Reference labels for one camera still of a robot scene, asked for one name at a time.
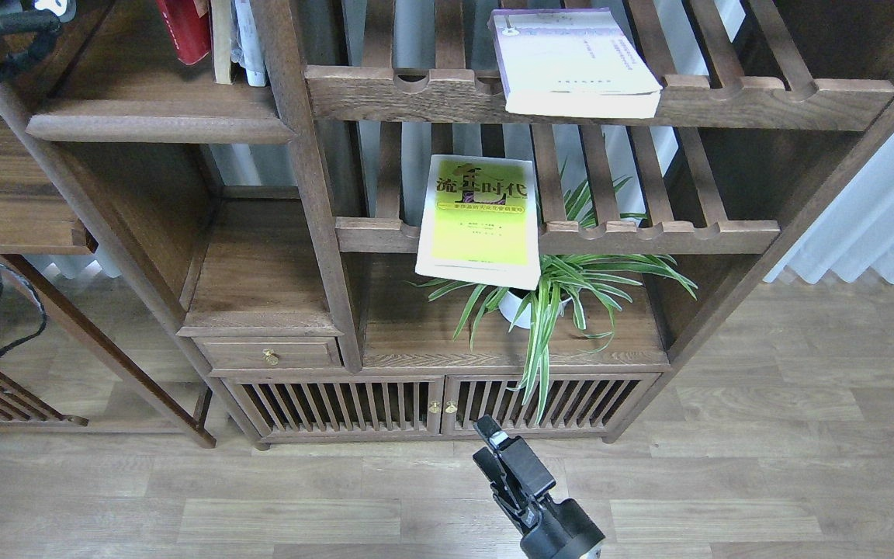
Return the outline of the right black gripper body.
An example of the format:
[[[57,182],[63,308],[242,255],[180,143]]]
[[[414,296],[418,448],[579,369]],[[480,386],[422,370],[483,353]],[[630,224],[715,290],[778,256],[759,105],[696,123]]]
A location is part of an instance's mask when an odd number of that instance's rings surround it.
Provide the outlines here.
[[[528,558],[599,558],[605,534],[573,498],[529,503],[521,551]]]

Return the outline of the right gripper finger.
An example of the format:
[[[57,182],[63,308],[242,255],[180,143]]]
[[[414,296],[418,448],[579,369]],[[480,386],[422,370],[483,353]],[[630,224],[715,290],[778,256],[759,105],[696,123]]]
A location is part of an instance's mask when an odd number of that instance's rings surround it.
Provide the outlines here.
[[[532,512],[517,478],[492,450],[478,450],[473,454],[473,460],[490,482],[494,502],[501,507],[521,535],[528,534],[531,527],[526,523],[526,518],[532,516]]]
[[[521,485],[528,505],[535,500],[543,500],[544,495],[556,485],[556,479],[521,436],[509,436],[490,416],[479,418],[474,428],[486,443],[485,448],[479,450],[492,450],[503,460]]]

